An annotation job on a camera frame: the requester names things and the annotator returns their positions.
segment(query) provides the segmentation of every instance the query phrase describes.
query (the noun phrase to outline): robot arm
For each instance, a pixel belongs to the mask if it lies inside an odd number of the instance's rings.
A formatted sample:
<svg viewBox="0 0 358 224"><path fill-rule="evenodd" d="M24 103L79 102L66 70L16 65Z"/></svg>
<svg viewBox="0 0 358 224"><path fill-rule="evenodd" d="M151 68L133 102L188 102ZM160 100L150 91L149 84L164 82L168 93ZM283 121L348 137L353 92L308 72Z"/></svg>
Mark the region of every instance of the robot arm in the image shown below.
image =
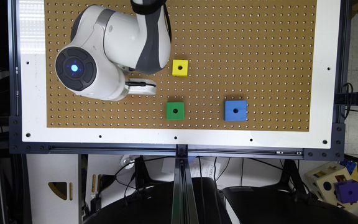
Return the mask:
<svg viewBox="0 0 358 224"><path fill-rule="evenodd" d="M134 4L152 1L135 0ZM121 100L127 94L155 94L155 82L126 80L124 71L134 68L151 74L166 65L170 36L165 12L159 6L151 14L133 17L101 6L88 7L74 23L71 43L56 58L60 81L77 95L101 100Z"/></svg>

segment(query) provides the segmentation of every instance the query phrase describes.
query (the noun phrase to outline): purple block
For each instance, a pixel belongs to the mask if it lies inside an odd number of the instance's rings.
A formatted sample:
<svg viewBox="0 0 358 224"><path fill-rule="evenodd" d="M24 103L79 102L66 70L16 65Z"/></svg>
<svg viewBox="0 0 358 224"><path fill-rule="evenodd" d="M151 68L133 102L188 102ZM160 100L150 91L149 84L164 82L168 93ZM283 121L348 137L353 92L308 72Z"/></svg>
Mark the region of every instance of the purple block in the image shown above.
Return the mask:
<svg viewBox="0 0 358 224"><path fill-rule="evenodd" d="M347 180L334 183L336 198L342 203L358 201L358 182Z"/></svg>

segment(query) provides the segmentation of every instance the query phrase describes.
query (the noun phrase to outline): pegboard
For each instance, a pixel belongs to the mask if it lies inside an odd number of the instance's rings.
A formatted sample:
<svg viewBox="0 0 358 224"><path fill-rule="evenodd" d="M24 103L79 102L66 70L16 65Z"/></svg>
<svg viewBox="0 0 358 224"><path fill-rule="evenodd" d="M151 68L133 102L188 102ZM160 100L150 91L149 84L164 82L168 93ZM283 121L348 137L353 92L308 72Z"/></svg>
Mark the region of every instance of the pegboard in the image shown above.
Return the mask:
<svg viewBox="0 0 358 224"><path fill-rule="evenodd" d="M149 78L156 95L120 101L76 96L58 81L54 61L70 43L88 1L45 1L47 127L309 131L316 1L167 1L170 61ZM98 1L133 14L129 1ZM172 60L189 61L172 76ZM225 100L247 100L247 121L224 121ZM185 119L168 121L166 102L184 102Z"/></svg>

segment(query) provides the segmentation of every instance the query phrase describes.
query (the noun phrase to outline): black metal frame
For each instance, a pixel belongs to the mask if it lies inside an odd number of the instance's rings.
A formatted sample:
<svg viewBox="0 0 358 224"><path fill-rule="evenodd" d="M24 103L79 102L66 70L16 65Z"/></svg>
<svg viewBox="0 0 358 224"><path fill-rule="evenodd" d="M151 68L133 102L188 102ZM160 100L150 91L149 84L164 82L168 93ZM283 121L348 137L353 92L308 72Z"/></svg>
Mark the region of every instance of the black metal frame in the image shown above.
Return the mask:
<svg viewBox="0 0 358 224"><path fill-rule="evenodd" d="M17 3L9 1L9 60L11 70L11 117L9 120L10 152L15 154L147 154L175 155L175 144L84 144L55 142L23 142L21 118L21 68L16 27ZM335 93L342 93L347 82L347 63L351 27L351 2L341 1L339 42L336 65ZM191 156L261 157L276 159L306 159L341 161L344 156L344 105L333 105L333 130L330 149L274 147L216 147L189 145Z"/></svg>

